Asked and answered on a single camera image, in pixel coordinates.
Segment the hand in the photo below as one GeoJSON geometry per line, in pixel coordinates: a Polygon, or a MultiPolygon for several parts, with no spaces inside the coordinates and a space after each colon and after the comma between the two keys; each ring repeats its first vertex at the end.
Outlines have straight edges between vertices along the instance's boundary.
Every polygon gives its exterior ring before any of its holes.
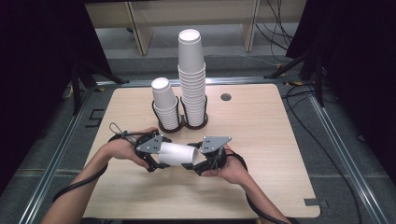
{"type": "MultiPolygon", "coordinates": [[[[143,131],[138,131],[137,133],[151,133],[157,130],[157,128],[151,127],[143,131]]],[[[134,146],[125,139],[113,140],[106,143],[101,148],[106,151],[106,154],[110,158],[116,158],[118,160],[130,160],[139,166],[145,167],[146,169],[149,168],[149,165],[134,153],[134,146]]]]}
{"type": "MultiPolygon", "coordinates": [[[[226,154],[232,154],[232,150],[228,145],[224,145],[224,149],[226,150],[226,154]]],[[[219,176],[223,179],[227,180],[231,184],[239,184],[244,183],[246,178],[250,177],[250,174],[242,165],[242,163],[235,157],[228,156],[227,162],[221,170],[218,172],[214,170],[208,170],[201,173],[201,176],[219,176]]]]}

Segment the cabinet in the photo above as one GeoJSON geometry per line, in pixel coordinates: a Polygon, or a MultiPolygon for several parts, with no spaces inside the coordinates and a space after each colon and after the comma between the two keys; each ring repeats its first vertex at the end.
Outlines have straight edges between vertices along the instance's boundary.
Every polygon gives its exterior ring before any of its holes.
{"type": "MultiPolygon", "coordinates": [[[[283,22],[298,22],[306,0],[284,1],[283,22]]],[[[129,27],[139,53],[145,55],[155,26],[240,24],[245,51],[253,46],[256,23],[276,22],[275,0],[164,0],[86,4],[95,28],[129,27]]]]}

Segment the gray carpet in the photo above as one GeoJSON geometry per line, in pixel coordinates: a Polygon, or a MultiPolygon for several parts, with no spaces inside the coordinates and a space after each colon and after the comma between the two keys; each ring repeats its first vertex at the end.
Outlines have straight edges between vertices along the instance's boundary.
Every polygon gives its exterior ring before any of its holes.
{"type": "MultiPolygon", "coordinates": [[[[275,71],[273,66],[266,63],[252,61],[242,57],[207,57],[205,58],[208,77],[261,77],[275,71]]],[[[151,80],[155,77],[177,78],[177,59],[135,59],[135,60],[109,60],[114,74],[129,80],[151,80]]],[[[296,67],[293,71],[277,80],[264,80],[274,82],[281,95],[285,95],[290,89],[283,83],[294,81],[297,78],[301,67],[296,67]]],[[[96,91],[86,105],[81,120],[78,123],[64,158],[60,164],[59,171],[52,180],[49,191],[38,210],[34,223],[39,223],[51,205],[52,196],[62,187],[66,186],[83,167],[86,157],[91,148],[93,138],[98,130],[97,127],[90,127],[97,123],[97,120],[104,115],[107,104],[114,91],[112,88],[105,88],[104,91],[96,91]]],[[[295,92],[304,91],[300,87],[295,92]]],[[[329,136],[323,129],[318,116],[308,99],[302,94],[290,97],[292,105],[299,102],[293,109],[300,120],[311,130],[335,163],[341,167],[343,174],[346,172],[338,159],[329,136]]],[[[375,196],[382,205],[390,223],[396,223],[396,215],[393,213],[396,207],[396,188],[389,180],[381,165],[375,159],[374,154],[364,142],[358,140],[356,135],[359,131],[350,121],[348,114],[336,101],[336,97],[331,91],[324,92],[325,108],[328,111],[337,131],[342,135],[351,155],[361,168],[372,187],[375,196]]],[[[60,105],[58,112],[52,118],[49,127],[44,130],[45,135],[37,139],[29,155],[26,157],[21,169],[8,185],[5,193],[0,198],[0,223],[18,223],[26,204],[35,190],[35,187],[45,169],[50,162],[54,150],[59,144],[61,137],[68,125],[73,111],[73,99],[67,98],[60,105]]],[[[312,186],[321,203],[321,214],[317,218],[299,218],[301,223],[357,223],[357,211],[354,206],[351,193],[323,153],[323,150],[315,143],[312,137],[302,128],[301,124],[288,110],[291,127],[296,136],[297,143],[301,150],[307,172],[310,176],[312,186]]],[[[373,223],[367,213],[361,199],[358,196],[362,223],[373,223]]]]}

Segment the wooden table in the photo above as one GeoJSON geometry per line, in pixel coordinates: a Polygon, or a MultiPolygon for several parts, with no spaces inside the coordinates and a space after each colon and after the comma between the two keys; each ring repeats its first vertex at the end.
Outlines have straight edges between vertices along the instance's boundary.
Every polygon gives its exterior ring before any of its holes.
{"type": "MultiPolygon", "coordinates": [[[[180,87],[174,87],[180,96],[180,87]]],[[[289,217],[317,217],[318,206],[304,162],[275,85],[206,86],[209,122],[201,130],[183,128],[164,136],[188,144],[204,136],[231,136],[229,146],[244,157],[249,172],[274,204],[289,217]],[[229,93],[230,101],[220,96],[229,93]]],[[[151,88],[117,89],[106,110],[87,161],[122,130],[158,127],[151,88]]],[[[84,217],[114,219],[256,218],[245,192],[217,177],[171,167],[148,173],[131,161],[112,160],[94,190],[84,217]]]]}

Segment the stacked paper cup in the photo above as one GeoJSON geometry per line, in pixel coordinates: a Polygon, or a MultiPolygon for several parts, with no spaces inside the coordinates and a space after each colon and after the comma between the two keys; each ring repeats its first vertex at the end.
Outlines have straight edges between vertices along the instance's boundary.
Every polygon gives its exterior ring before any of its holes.
{"type": "Polygon", "coordinates": [[[169,80],[158,77],[151,82],[154,97],[154,110],[160,123],[166,130],[178,127],[181,117],[177,113],[178,101],[169,80]]]}
{"type": "Polygon", "coordinates": [[[201,35],[184,30],[178,35],[178,75],[186,121],[197,127],[205,121],[205,61],[201,35]]]}

